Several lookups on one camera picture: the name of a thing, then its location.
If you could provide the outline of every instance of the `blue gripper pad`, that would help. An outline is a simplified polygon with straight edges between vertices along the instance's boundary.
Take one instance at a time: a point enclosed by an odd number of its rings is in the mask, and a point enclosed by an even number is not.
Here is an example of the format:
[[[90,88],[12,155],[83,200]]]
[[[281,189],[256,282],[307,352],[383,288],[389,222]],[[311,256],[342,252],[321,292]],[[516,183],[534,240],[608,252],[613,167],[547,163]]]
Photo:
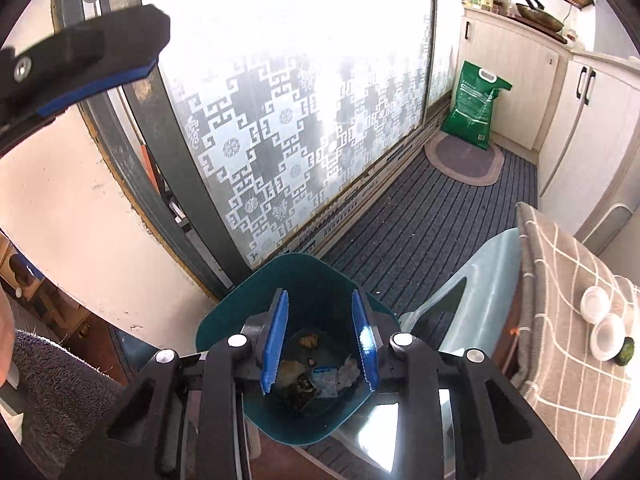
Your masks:
[[[378,373],[378,348],[373,330],[367,319],[367,313],[362,304],[362,298],[358,290],[354,290],[351,296],[351,316],[353,317],[353,327],[356,331],[358,349],[360,350],[360,362],[364,378],[372,392],[378,389],[380,384],[380,374]]]
[[[271,320],[271,329],[267,336],[267,342],[262,351],[262,374],[260,375],[260,386],[262,394],[268,394],[271,391],[271,385],[276,380],[278,374],[278,364],[280,363],[280,353],[282,352],[282,343],[284,341],[284,333],[287,329],[287,321],[289,320],[289,294],[286,290],[280,293],[278,306]]]

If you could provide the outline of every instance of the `frying pan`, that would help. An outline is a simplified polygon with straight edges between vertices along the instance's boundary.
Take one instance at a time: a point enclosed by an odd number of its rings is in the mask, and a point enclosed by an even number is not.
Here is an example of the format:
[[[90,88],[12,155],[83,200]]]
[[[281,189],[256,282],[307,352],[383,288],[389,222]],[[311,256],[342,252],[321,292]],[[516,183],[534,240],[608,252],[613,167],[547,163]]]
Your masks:
[[[523,18],[539,23],[553,32],[560,32],[562,30],[562,22],[556,20],[548,12],[545,12],[545,6],[538,0],[534,0],[538,4],[537,7],[534,6],[531,0],[525,1],[529,4],[529,7],[523,4],[516,4],[518,12]]]

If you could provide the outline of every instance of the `teal trash bin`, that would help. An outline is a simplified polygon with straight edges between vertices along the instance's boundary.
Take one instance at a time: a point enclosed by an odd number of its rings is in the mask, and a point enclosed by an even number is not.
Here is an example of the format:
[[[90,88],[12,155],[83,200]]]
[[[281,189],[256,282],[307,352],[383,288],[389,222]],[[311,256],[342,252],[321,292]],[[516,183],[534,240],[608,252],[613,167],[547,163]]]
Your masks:
[[[266,312],[277,288],[289,293],[289,322],[282,358],[296,345],[300,331],[316,332],[330,338],[327,348],[336,362],[353,356],[360,363],[358,343],[351,318],[351,295],[357,285],[337,270],[313,256],[289,253],[278,256],[252,274],[231,292],[200,323],[196,334],[199,352],[208,350],[223,338],[238,333],[247,317]],[[367,294],[372,310],[394,314]],[[305,446],[329,435],[370,396],[363,374],[337,399],[319,403],[319,409],[297,412],[277,392],[265,396],[245,395],[244,414],[272,439],[290,446]]]

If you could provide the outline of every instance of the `bath mat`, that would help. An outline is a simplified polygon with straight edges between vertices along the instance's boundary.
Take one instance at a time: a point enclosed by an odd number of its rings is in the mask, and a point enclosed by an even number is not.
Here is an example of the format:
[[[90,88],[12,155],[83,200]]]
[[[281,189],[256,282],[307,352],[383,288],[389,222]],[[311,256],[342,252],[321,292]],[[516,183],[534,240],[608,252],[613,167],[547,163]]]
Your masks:
[[[500,176],[504,155],[489,142],[482,150],[444,132],[435,134],[424,146],[429,162],[442,173],[470,186],[490,186]]]

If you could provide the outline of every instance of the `white bowl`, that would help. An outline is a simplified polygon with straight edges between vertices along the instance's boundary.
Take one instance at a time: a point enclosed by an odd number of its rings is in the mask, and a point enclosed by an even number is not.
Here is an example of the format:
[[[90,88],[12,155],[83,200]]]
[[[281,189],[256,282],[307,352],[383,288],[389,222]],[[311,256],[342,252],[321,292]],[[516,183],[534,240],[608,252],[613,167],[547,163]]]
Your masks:
[[[580,300],[580,314],[587,323],[598,324],[611,310],[609,297],[600,286],[590,286]]]
[[[613,359],[625,342],[625,324],[616,314],[607,314],[591,331],[589,345],[598,361]]]

